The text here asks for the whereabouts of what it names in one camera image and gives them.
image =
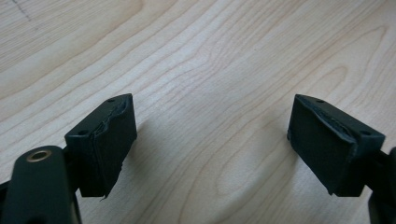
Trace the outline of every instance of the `black bracket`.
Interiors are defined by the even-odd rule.
[[[75,196],[107,197],[136,139],[131,94],[104,101],[64,137],[67,147],[38,147],[15,162],[0,186],[2,223],[81,223]]]
[[[320,99],[296,95],[288,139],[330,194],[359,197],[365,185],[373,224],[396,223],[396,148],[385,135]]]

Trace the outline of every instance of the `wood grain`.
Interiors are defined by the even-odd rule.
[[[369,223],[370,190],[328,195],[286,139],[293,96],[396,146],[396,2],[0,1],[0,180],[105,99],[138,139],[84,223]]]

